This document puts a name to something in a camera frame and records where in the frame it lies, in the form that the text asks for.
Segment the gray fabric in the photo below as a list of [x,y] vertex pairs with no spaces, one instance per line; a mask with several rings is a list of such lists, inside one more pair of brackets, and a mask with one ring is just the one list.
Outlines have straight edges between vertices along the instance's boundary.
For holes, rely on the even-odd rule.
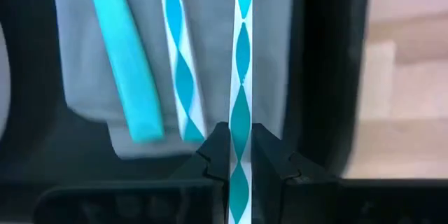
[[0,25],[0,140],[8,118],[9,102],[11,100],[11,77],[9,75],[8,52]]
[[[184,0],[208,131],[228,121],[235,0]],[[291,0],[254,0],[253,119],[281,134],[286,100]],[[180,139],[161,0],[128,0],[162,106],[167,140],[132,143],[125,127],[92,0],[56,0],[64,91],[79,115],[106,121],[122,158],[196,150]]]

